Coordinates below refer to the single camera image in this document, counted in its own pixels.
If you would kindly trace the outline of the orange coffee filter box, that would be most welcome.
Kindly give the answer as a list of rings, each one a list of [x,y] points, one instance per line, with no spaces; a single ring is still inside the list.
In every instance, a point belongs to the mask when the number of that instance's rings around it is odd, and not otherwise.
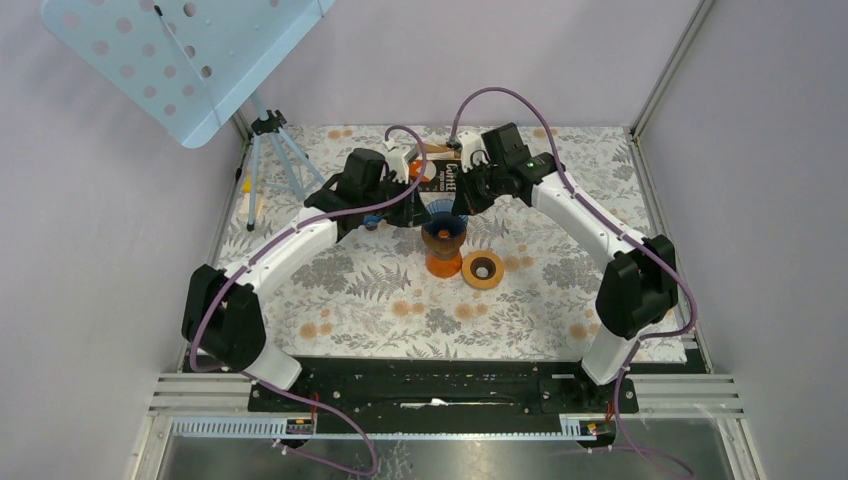
[[[422,176],[419,190],[423,193],[455,193],[461,170],[460,154],[446,145],[425,144],[428,164],[422,167],[421,155],[409,161],[410,179]]]

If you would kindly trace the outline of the blue glass dripper cone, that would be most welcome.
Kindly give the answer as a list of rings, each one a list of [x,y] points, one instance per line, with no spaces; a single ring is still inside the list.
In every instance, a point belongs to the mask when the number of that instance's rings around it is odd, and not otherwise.
[[[457,238],[466,233],[467,216],[456,215],[452,212],[454,201],[438,199],[430,202],[426,208],[430,221],[422,226],[422,230],[432,238],[439,238],[442,231],[448,232],[448,238]]]

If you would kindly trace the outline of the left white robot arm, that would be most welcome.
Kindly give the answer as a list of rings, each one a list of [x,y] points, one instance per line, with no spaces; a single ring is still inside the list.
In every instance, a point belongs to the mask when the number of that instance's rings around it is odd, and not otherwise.
[[[198,267],[189,281],[181,326],[192,369],[201,369],[197,353],[203,351],[217,368],[272,385],[272,398],[285,410],[304,407],[311,387],[299,377],[301,364],[268,338],[262,301],[369,216],[398,227],[429,222],[417,190],[420,179],[410,173],[411,163],[425,157],[412,146],[389,147],[385,153],[356,148],[285,229],[224,269]]]

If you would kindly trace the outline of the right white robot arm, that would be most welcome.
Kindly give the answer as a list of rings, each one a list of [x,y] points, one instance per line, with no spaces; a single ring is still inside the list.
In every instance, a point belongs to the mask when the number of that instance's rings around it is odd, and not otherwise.
[[[581,360],[575,402],[597,412],[637,338],[678,303],[671,241],[648,238],[618,221],[578,187],[553,154],[532,154],[515,124],[482,134],[454,133],[460,155],[455,215],[477,215],[510,196],[549,217],[583,247],[602,273],[595,311],[602,327]]]

